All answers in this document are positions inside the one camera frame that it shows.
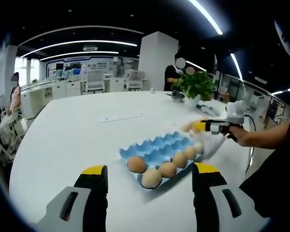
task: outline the egg tray cup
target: egg tray cup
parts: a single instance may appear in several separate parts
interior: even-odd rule
[[[173,133],[167,133],[165,136],[157,136],[154,140],[144,140],[141,145],[132,144],[127,150],[121,148],[119,150],[120,156],[124,160],[128,168],[128,160],[130,157],[139,156],[143,158],[147,165],[147,169],[156,168],[158,169],[160,165],[164,162],[171,162],[174,155],[179,151],[184,151],[188,146],[194,144],[189,138],[183,136],[179,132],[175,131]],[[197,154],[195,160],[187,160],[187,165],[185,168],[177,168],[176,174],[172,177],[174,178],[181,171],[188,168],[194,161],[196,161],[201,155]],[[143,174],[135,173],[130,171],[141,187],[146,191],[151,191],[152,189],[146,189],[142,186],[142,176]],[[162,178],[160,184],[154,189],[158,188],[168,180],[172,178]]]

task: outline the green plant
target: green plant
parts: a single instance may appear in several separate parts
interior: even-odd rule
[[[210,100],[213,87],[213,79],[208,76],[207,72],[184,74],[172,85],[172,89],[183,91],[187,98],[194,99],[200,94],[203,101]]]

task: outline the white robot part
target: white robot part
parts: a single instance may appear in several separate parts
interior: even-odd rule
[[[247,105],[243,100],[238,102],[229,102],[227,104],[227,122],[243,124],[246,109]]]

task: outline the ceiling light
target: ceiling light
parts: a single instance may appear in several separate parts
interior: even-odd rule
[[[55,57],[61,57],[61,56],[75,55],[75,54],[88,54],[88,53],[111,53],[111,54],[118,54],[118,52],[104,52],[104,51],[70,52],[70,53],[55,55],[55,56],[52,56],[52,57],[46,57],[46,58],[43,58],[43,59],[40,59],[40,60],[45,60],[45,59],[50,59],[50,58],[55,58]]]
[[[205,16],[205,18],[210,22],[210,24],[214,27],[214,29],[217,31],[219,35],[223,34],[220,28],[218,27],[217,23],[209,15],[206,9],[204,9],[196,0],[188,0],[188,1],[190,1]]]
[[[238,66],[237,60],[236,60],[236,58],[235,58],[235,55],[234,55],[233,53],[231,53],[231,57],[232,57],[233,62],[234,62],[234,64],[235,64],[235,66],[236,66],[236,69],[237,69],[238,75],[240,76],[240,79],[242,80],[242,79],[243,79],[243,77],[242,77],[242,73],[241,73],[240,67]]]
[[[192,63],[192,62],[190,62],[190,61],[188,61],[188,60],[186,60],[186,62],[187,62],[188,64],[191,64],[191,65],[197,67],[198,69],[201,69],[201,70],[203,70],[204,72],[206,72],[206,69],[204,69],[204,68],[202,68],[202,67],[200,67],[200,66],[198,66],[198,65],[196,65],[196,64],[194,64],[194,63]]]
[[[35,53],[37,51],[41,51],[43,49],[47,49],[50,47],[56,47],[56,46],[60,46],[60,45],[66,45],[66,44],[76,44],[76,43],[112,43],[112,44],[123,44],[123,45],[129,45],[129,46],[134,46],[137,47],[136,44],[132,44],[132,43],[125,43],[125,42],[119,42],[119,41],[109,41],[109,40],[78,40],[78,41],[70,41],[70,42],[64,42],[64,43],[57,43],[57,44],[53,44],[53,45],[49,45],[46,47],[41,47],[39,49],[36,49],[34,51],[28,52],[27,54],[21,56],[20,58],[23,58],[31,53]]]
[[[281,94],[281,93],[283,93],[283,91],[277,91],[275,93],[272,93],[272,95]]]

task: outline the egg carton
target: egg carton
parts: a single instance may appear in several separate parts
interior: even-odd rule
[[[164,162],[172,161],[172,158],[177,152],[184,151],[188,146],[192,146],[193,144],[194,142],[192,140],[175,131],[173,133],[167,133],[165,136],[157,136],[154,140],[144,140],[140,145],[132,144],[127,150],[121,148],[119,150],[119,153],[127,166],[130,157],[139,156],[142,157],[145,161],[147,169],[158,169],[159,166],[162,165]],[[179,174],[193,162],[194,160],[188,160],[185,168],[177,168],[176,174]],[[131,173],[143,189],[148,191],[151,190],[146,189],[142,186],[141,180],[143,174],[135,172]],[[161,183],[155,188],[158,188],[170,179],[171,178],[163,177]]]

